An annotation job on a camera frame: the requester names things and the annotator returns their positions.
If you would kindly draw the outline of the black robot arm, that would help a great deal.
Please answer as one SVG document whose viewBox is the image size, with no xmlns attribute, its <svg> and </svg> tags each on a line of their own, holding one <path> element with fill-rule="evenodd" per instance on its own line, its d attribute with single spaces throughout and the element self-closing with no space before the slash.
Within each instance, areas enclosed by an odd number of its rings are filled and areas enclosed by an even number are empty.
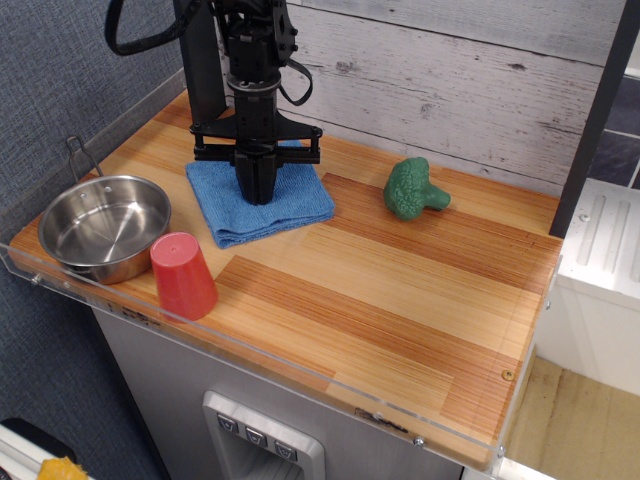
<svg viewBox="0 0 640 480">
<path fill-rule="evenodd" d="M 298 30 L 285 1 L 214 1 L 212 11 L 228 58 L 235 113 L 192 125 L 195 158 L 229 162 L 243 198 L 264 205 L 273 198 L 279 168 L 320 162 L 322 129 L 290 120 L 277 108 L 278 94 L 299 106 L 313 90 L 291 99 L 280 69 L 289 66 L 306 78 L 311 74 L 291 58 L 298 50 Z"/>
</svg>

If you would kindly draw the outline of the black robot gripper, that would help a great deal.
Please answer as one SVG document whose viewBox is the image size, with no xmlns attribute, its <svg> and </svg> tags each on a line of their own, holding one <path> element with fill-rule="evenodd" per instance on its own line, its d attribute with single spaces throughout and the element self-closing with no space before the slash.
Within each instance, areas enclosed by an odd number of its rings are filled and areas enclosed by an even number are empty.
<svg viewBox="0 0 640 480">
<path fill-rule="evenodd" d="M 233 93 L 233 115 L 191 126 L 194 157 L 234 161 L 244 200 L 265 205 L 272 201 L 279 165 L 320 162 L 322 130 L 284 117 L 277 109 L 274 89 L 235 89 Z M 261 158 L 256 164 L 250 155 Z"/>
</svg>

